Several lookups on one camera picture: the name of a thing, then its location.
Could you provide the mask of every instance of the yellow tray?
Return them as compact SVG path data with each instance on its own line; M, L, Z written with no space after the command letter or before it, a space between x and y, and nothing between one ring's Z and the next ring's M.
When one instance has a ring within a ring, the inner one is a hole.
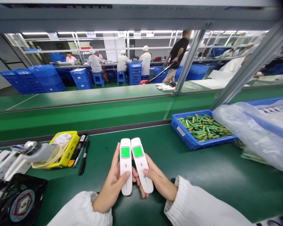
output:
M70 135L73 135L72 139L69 142L68 147L65 150L65 154L61 157L61 159L58 163L53 163L50 166L46 167L45 169L51 169L51 168L57 168L57 167L59 167L59 168L66 167L68 162L71 160L71 157L72 157L73 152L75 151L76 145L78 144L78 142L80 140L80 137L79 137L77 131L59 132L53 137L53 139L51 140L51 142L49 142L49 144L53 144L56 137L58 135L64 134L64 133L68 133Z

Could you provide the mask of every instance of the white thermometer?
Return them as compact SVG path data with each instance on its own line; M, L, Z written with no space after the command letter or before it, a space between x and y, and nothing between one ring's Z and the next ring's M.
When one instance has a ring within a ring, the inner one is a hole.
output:
M131 142L129 138L123 138L120 141L119 148L119 167L120 175L130 171L130 177L122 187L122 193L125 196L129 196L132 192L132 159L131 159Z
M143 169L149 169L149 166L140 138L137 137L131 140L131 149L136 170L138 172L139 179L141 180L141 186L147 194L150 194L153 192L153 182L150 178L146 177L142 171Z

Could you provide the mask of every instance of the black t-shirt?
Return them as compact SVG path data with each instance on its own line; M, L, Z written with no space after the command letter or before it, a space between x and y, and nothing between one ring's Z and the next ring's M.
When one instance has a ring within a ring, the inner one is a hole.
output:
M175 66L175 67L172 67L173 69L178 69L179 68L180 62L183 59L183 55L186 52L186 48L188 47L188 44L189 44L189 40L185 39L185 38L182 38L177 43L175 43L175 45L173 46L173 48L171 50L171 53L170 53L171 54L170 62L172 62L174 60L174 58L177 57L177 54L178 54L180 48L183 48L183 52L182 52L182 54L178 58L178 65Z

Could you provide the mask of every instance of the stool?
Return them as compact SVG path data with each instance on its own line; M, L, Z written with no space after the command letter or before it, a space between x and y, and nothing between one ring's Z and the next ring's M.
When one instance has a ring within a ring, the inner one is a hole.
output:
M102 73L93 73L93 80L94 80L95 87L97 85L105 86L105 81L104 81L104 77Z
M147 80L149 81L149 76L148 75L142 75L141 76L141 80L146 80L146 78L144 78L144 76L147 76Z
M120 82L127 84L125 72L117 72L117 84Z

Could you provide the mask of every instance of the green lcd screen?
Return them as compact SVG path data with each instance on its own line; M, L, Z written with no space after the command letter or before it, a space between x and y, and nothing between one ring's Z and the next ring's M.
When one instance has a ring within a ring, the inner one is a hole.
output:
M122 148L122 158L130 157L130 150L129 148Z
M133 148L133 151L134 151L134 155L135 155L136 158L142 156L142 149L141 149L141 147Z

